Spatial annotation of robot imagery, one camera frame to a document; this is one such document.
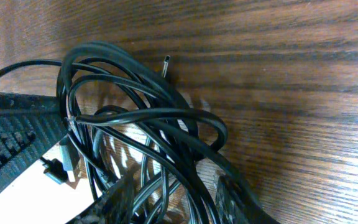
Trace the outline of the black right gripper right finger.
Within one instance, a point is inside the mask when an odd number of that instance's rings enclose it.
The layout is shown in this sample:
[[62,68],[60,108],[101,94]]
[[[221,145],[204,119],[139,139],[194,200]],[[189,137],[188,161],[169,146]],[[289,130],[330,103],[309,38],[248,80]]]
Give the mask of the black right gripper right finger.
[[221,175],[218,179],[216,209],[223,224],[279,224],[228,175]]

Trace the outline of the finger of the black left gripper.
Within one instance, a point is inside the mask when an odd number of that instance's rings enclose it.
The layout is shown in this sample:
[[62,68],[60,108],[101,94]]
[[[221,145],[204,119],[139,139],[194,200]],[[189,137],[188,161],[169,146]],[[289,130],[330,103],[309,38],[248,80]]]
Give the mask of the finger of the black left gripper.
[[0,193],[66,135],[58,98],[0,92]]

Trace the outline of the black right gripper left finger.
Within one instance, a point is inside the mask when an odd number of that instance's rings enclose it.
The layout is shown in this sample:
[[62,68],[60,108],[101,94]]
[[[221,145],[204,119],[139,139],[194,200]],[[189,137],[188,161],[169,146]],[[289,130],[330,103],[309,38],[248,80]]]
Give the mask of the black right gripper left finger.
[[131,167],[110,189],[67,224],[126,224],[134,208],[134,173]]

